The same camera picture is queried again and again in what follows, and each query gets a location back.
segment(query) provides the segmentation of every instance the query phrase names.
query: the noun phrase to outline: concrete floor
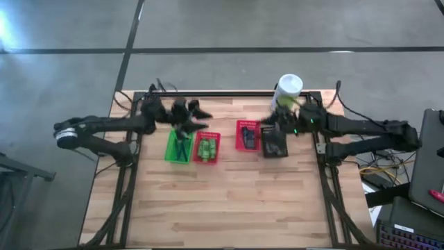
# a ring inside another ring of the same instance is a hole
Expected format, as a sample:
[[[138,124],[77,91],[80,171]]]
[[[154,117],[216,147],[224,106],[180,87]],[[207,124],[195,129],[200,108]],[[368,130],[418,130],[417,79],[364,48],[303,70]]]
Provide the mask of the concrete floor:
[[[125,48],[137,0],[0,0],[0,38],[12,49]],[[444,46],[433,0],[149,0],[134,47]],[[55,122],[107,116],[121,54],[0,55],[0,151],[56,171],[36,180],[18,249],[75,246],[95,163],[56,147]],[[444,52],[132,55],[123,89],[156,77],[182,90],[270,89],[286,73],[334,88],[374,119],[420,128],[444,107]]]

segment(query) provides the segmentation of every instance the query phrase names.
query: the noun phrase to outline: white container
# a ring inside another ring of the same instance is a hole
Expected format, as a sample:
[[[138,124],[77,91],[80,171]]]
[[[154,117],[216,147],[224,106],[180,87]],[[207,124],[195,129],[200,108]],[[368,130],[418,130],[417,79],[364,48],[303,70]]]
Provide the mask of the white container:
[[[275,110],[277,103],[281,106],[286,105],[290,109],[293,107],[293,99],[297,98],[304,86],[302,79],[293,74],[285,74],[279,79],[273,100],[271,101],[271,110]]]

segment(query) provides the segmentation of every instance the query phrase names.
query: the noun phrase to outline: wooden tabletop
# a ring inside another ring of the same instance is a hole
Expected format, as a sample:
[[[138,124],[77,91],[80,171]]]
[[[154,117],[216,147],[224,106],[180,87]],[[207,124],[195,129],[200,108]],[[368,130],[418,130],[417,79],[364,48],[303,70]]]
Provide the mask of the wooden tabletop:
[[[321,90],[329,103],[334,90]],[[126,91],[130,97],[133,91]],[[119,93],[119,102],[130,106]],[[311,134],[287,136],[289,157],[265,159],[262,153],[234,148],[238,119],[270,114],[270,97],[200,97],[200,107],[212,113],[208,131],[221,134],[217,165],[177,165],[164,161],[170,127],[157,124],[145,135],[127,247],[328,247],[325,206]],[[171,98],[162,98],[170,108]],[[331,113],[343,115],[336,103]],[[111,117],[126,113],[113,103]],[[125,133],[106,133],[113,142]],[[347,137],[336,139],[349,142]],[[97,170],[113,163],[102,158]],[[80,242],[88,241],[110,214],[118,168],[94,181]],[[370,215],[356,165],[339,167],[345,209],[364,234],[374,240]],[[338,234],[339,217],[335,214]],[[121,220],[116,236],[119,237]]]

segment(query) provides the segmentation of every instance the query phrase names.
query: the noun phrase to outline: black floor stripe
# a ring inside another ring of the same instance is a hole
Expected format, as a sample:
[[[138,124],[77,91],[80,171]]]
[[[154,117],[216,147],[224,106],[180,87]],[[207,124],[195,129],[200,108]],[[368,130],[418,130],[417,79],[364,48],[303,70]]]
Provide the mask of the black floor stripe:
[[[435,0],[436,5],[438,6],[438,9],[441,11],[441,14],[444,15],[444,4],[441,0]]]
[[[137,49],[9,49],[0,54],[119,54],[124,53],[128,67],[131,54],[200,54],[200,53],[363,53],[363,52],[443,52],[444,46],[423,47],[226,47],[226,48],[137,48]]]
[[[133,49],[138,54],[182,53],[359,53],[359,52],[428,52],[444,51],[444,46],[433,47],[228,47],[228,48],[144,48]]]
[[[6,49],[0,50],[0,54],[116,54],[124,53],[125,49]]]
[[[139,0],[137,2],[136,12],[134,14],[133,24],[131,25],[130,35],[126,43],[125,54],[123,55],[122,64],[120,65],[119,75],[117,76],[117,82],[115,90],[122,90],[123,82],[125,81],[126,71],[128,69],[128,64],[130,63],[130,57],[132,53],[132,48],[134,41],[136,39],[137,27],[139,27],[139,19],[142,13],[142,8],[144,6],[145,0]]]

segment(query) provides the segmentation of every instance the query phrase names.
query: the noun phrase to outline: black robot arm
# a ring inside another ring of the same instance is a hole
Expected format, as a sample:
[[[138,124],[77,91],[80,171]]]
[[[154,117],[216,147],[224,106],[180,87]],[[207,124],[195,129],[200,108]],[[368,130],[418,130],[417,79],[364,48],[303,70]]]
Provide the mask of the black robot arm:
[[[174,101],[171,110],[166,110],[160,98],[156,94],[148,95],[142,102],[141,114],[134,117],[96,117],[87,116],[84,118],[71,118],[66,121],[54,124],[54,137],[58,147],[62,149],[77,149],[79,147],[89,149],[92,153],[111,155],[117,165],[129,166],[133,163],[133,153],[127,142],[109,142],[99,137],[93,136],[99,132],[110,131],[133,131],[149,135],[154,133],[155,122],[168,123],[176,129],[178,139],[186,138],[188,134],[199,129],[207,128],[207,124],[197,124],[191,121],[191,117],[196,119],[211,118],[209,113],[199,108],[197,100],[188,103],[183,97]]]
[[[318,145],[318,151],[325,155],[323,160],[331,165],[339,165],[347,156],[360,153],[383,149],[410,152],[421,146],[417,130],[407,122],[348,119],[342,115],[333,115],[313,103],[302,105],[298,116],[286,106],[278,106],[262,123],[275,125],[284,133],[296,135],[319,132],[329,138],[347,134],[379,136],[348,144],[331,142]]]

